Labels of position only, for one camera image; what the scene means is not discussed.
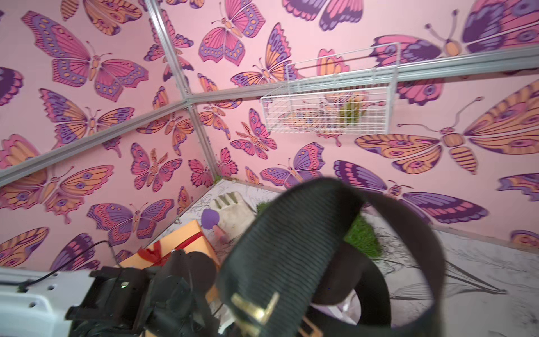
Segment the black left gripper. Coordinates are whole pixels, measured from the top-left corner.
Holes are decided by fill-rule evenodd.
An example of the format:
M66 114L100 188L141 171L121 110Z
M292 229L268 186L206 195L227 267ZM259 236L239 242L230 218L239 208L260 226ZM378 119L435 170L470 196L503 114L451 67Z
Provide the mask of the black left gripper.
M70 336L217 336L206 294L217 267L202 252L173 251L163 266L104 267L79 306L65 316Z

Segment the large tan gift box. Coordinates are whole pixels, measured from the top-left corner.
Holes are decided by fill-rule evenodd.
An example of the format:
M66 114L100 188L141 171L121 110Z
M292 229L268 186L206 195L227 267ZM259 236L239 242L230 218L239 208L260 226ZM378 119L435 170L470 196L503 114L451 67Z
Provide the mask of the large tan gift box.
M209 257L216 269L220 262L214 248L202 231L200 224L193 220L175 230L145 249L139 249L133 256L122 261L124 267L144 269L152 266L163 266L172 251L183 250L186 254L198 252Z

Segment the black lettered ribbon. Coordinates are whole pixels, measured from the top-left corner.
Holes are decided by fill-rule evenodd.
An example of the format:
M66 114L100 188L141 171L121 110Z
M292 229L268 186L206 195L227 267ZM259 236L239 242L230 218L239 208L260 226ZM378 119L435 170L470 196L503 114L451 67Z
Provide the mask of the black lettered ribbon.
M233 336L441 336L446 262L438 239L415 212L395 199L363 192L334 178L307 181L281 194L276 204L302 207L291 216L268 208L240 237L220 270L220 300L234 318ZM344 241L365 204L398 234L421 269L431 305L414 321L392 326L389 290L372 260ZM303 244L308 229L317 246ZM359 297L356 325L311 306L334 306L350 293Z

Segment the lilac gift box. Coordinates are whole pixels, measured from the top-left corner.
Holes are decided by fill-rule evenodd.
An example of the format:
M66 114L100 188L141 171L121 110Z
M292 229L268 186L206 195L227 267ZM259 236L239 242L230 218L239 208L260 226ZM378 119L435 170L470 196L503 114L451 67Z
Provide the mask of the lilac gift box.
M323 306L314 303L311 306L325 315L352 325L359 322L362 314L361 303L355 292L350 293L343 302L334 306Z

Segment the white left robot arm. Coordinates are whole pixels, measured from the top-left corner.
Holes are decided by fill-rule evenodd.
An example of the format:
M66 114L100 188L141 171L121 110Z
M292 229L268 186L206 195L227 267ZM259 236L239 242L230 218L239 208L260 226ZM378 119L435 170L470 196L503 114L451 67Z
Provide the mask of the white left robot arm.
M217 263L202 251L50 274L1 269L3 336L216 336Z

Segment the red ribbon bow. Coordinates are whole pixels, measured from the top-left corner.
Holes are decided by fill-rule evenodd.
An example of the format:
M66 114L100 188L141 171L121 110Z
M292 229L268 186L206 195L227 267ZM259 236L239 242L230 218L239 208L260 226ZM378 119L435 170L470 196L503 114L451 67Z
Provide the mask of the red ribbon bow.
M154 247L153 249L139 249L137 252L137 255L139 255L139 257L142 258L144 261L150 262L151 266L161 267L161 266L164 266L168 262L173 251L184 250L193 242L197 241L203 236L204 236L203 232L198 232L196 234L193 234L192 236L188 237L186 240L181 242L178 246L173 248L166 255L162 254L163 251L162 251L160 242L153 244L153 247Z

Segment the purple pink hand trowel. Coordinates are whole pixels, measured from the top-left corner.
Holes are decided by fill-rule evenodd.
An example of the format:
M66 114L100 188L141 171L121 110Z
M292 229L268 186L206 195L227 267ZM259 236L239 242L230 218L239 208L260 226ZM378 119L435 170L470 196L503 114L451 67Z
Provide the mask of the purple pink hand trowel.
M213 209L205 209L201 216L201 226L205 230L210 230L216 236L221 244L227 244L230 241L229 235L219 226L219 213Z

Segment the beige gardening glove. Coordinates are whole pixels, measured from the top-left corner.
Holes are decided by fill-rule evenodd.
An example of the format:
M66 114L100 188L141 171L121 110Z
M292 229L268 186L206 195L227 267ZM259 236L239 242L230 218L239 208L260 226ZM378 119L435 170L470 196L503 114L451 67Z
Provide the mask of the beige gardening glove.
M218 225L231 240L241 237L255 220L255 211L238 192L217 196L210 202L210 208L218 212Z

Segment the green artificial grass mat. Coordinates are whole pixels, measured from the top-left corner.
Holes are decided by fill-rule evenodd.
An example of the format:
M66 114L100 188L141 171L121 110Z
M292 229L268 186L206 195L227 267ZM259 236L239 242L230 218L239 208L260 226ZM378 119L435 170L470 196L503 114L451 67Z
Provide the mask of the green artificial grass mat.
M261 202L257 204L256 218L263 216L266 210L268 208L271 208L276 209L279 213L284 213L285 215L292 217L292 220L286 221L287 225L296 225L296 220L298 216L302 215L301 210L303 208L301 206L299 208L295 207L292 205L292 203L276 205L275 203L276 202ZM288 230L286 233L299 234L299 240L303 244L311 244L315 246L320 243L324 244L324 240L314 239L311 232L311 227L309 227L308 229L300 228L299 230ZM380 258L383 254L381 244L376 237L373 226L367 223L366 220L360 215L357 215L357 217L355 218L355 221L354 223L352 223L351 228L348 230L344 241L348 244L351 244L354 248L362 252L362 254L367 255L369 258Z

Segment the green item in basket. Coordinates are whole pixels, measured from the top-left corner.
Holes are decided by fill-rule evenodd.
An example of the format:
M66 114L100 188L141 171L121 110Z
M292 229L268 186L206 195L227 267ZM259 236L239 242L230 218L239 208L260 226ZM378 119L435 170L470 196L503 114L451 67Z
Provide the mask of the green item in basket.
M362 117L366 114L366 96L364 95L347 95L338 100L338 126L354 126L362 121Z

